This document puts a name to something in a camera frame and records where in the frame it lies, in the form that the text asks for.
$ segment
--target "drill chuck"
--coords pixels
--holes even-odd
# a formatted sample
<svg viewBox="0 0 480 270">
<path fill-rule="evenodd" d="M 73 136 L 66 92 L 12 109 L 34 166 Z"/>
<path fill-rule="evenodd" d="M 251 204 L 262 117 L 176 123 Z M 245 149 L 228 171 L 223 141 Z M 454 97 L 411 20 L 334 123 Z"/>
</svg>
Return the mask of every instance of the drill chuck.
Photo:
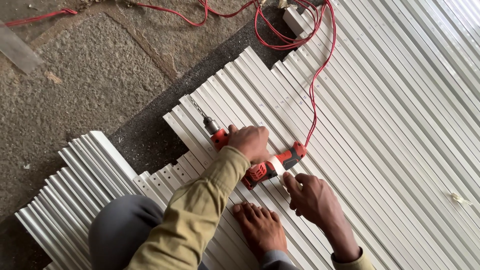
<svg viewBox="0 0 480 270">
<path fill-rule="evenodd" d="M 204 125 L 205 125 L 205 129 L 208 131 L 210 135 L 213 135 L 220 130 L 220 126 L 211 117 L 204 118 Z"/>
</svg>

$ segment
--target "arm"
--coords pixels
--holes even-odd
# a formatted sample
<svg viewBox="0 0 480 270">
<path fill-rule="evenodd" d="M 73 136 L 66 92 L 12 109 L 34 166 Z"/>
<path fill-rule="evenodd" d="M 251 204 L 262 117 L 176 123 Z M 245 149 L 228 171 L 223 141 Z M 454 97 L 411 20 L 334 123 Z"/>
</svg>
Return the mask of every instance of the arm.
<svg viewBox="0 0 480 270">
<path fill-rule="evenodd" d="M 127 269 L 196 269 L 220 220 L 228 196 L 251 162 L 268 158 L 265 128 L 229 127 L 229 144 L 200 176 L 180 187 Z"/>
<path fill-rule="evenodd" d="M 303 215 L 325 233 L 333 249 L 335 269 L 373 270 L 372 263 L 355 241 L 352 228 L 327 182 L 303 173 L 294 178 L 288 172 L 284 174 L 284 181 L 291 196 L 290 208 L 296 211 L 297 216 Z"/>
</svg>

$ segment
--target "red power drill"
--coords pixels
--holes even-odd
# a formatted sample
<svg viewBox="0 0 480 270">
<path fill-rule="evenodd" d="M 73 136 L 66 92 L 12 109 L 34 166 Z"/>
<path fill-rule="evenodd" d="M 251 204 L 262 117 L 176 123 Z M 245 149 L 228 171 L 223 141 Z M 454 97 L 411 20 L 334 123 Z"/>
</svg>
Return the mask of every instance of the red power drill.
<svg viewBox="0 0 480 270">
<path fill-rule="evenodd" d="M 228 133 L 221 128 L 215 120 L 208 117 L 203 110 L 192 99 L 193 105 L 200 112 L 204 118 L 205 129 L 211 135 L 210 139 L 214 143 L 217 151 L 220 151 L 222 147 L 228 144 Z M 307 148 L 299 141 L 293 143 L 293 146 L 280 155 L 275 155 L 276 158 L 282 163 L 285 170 L 289 170 L 295 164 L 297 164 L 307 154 Z M 241 182 L 247 187 L 248 190 L 252 190 L 258 183 L 276 177 L 277 172 L 272 163 L 265 161 L 261 164 L 250 167 Z"/>
</svg>

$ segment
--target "bare foot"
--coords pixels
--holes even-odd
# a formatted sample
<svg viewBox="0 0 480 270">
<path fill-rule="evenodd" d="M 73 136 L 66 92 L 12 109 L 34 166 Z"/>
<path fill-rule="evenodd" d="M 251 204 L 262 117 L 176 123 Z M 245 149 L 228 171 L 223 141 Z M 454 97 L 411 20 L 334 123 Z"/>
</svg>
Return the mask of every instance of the bare foot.
<svg viewBox="0 0 480 270">
<path fill-rule="evenodd" d="M 287 253 L 287 238 L 277 213 L 243 202 L 233 207 L 233 214 L 259 262 L 270 250 Z"/>
</svg>

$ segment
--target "khaki shirt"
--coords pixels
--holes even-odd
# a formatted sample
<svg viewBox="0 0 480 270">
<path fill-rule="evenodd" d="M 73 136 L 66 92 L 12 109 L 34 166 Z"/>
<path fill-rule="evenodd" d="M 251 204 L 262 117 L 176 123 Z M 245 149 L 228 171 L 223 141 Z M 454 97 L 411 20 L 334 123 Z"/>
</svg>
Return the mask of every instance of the khaki shirt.
<svg viewBox="0 0 480 270">
<path fill-rule="evenodd" d="M 197 269 L 228 196 L 249 167 L 242 153 L 233 147 L 223 147 L 200 178 L 189 181 L 173 194 L 163 223 L 152 229 L 127 269 Z M 334 262 L 334 266 L 337 270 L 373 269 L 365 255 L 348 264 Z"/>
</svg>

